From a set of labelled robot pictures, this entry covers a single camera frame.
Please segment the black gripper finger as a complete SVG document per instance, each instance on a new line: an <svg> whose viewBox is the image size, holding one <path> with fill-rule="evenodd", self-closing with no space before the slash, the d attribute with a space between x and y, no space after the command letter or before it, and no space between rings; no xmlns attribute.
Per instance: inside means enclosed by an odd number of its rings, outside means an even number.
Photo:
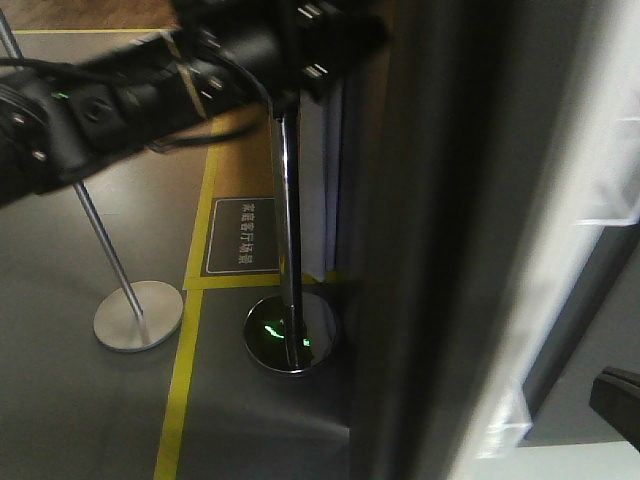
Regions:
<svg viewBox="0 0 640 480"><path fill-rule="evenodd" d="M639 375L606 367L594 379L589 405L628 443L639 442Z"/></svg>

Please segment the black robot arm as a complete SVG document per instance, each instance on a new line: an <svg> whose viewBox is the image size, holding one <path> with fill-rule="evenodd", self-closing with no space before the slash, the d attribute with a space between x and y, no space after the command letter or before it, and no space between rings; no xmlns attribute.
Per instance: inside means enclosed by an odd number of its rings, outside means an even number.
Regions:
<svg viewBox="0 0 640 480"><path fill-rule="evenodd" d="M178 25L80 64L3 58L1 202L65 188L253 103L322 97L388 40L362 1L176 1Z"/></svg>

